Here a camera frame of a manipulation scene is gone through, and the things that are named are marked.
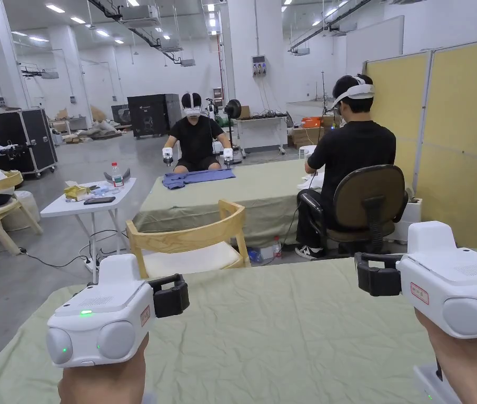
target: white vr headset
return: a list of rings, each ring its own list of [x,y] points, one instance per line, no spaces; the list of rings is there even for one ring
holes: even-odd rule
[[[189,93],[190,95],[190,108],[184,108],[184,112],[186,116],[190,116],[192,118],[197,118],[201,115],[201,106],[194,107],[194,95],[193,93]]]
[[[358,85],[350,87],[347,92],[337,97],[337,99],[334,101],[334,104],[332,104],[330,111],[332,111],[341,102],[341,100],[346,97],[351,99],[367,99],[374,97],[375,87],[373,85],[366,84],[364,79],[361,79],[360,77],[353,77],[353,79],[358,82]]]

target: fluorescent light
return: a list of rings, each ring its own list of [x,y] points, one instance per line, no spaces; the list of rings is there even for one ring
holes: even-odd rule
[[[81,18],[71,17],[72,21],[76,21],[78,24],[85,24],[85,22]]]
[[[62,8],[57,7],[56,5],[46,4],[45,6],[48,7],[49,9],[52,9],[52,10],[53,10],[54,12],[56,12],[56,13],[59,13],[59,14],[63,14],[63,13],[64,13],[64,10],[63,10]]]
[[[38,37],[29,37],[29,39],[32,39],[33,41],[37,41],[37,42],[49,42],[46,39],[38,38]]]

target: red label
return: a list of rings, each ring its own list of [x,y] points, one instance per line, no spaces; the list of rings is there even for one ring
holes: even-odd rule
[[[411,293],[417,296],[420,300],[422,300],[426,305],[429,306],[429,295],[420,286],[411,283]]]
[[[151,306],[147,306],[143,313],[141,313],[141,327],[145,325],[148,319],[151,317]]]

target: sneaker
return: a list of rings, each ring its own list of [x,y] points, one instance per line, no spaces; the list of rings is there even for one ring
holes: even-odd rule
[[[307,260],[317,260],[318,258],[323,258],[325,256],[324,248],[321,248],[319,251],[315,252],[310,247],[303,246],[301,248],[295,248],[294,252]]]

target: hand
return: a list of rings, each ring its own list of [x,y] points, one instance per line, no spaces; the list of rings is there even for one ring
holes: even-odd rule
[[[418,310],[415,312],[450,386],[463,404],[477,404],[477,339],[451,337]]]
[[[128,362],[64,369],[58,385],[61,404],[141,404],[147,345],[148,334]]]

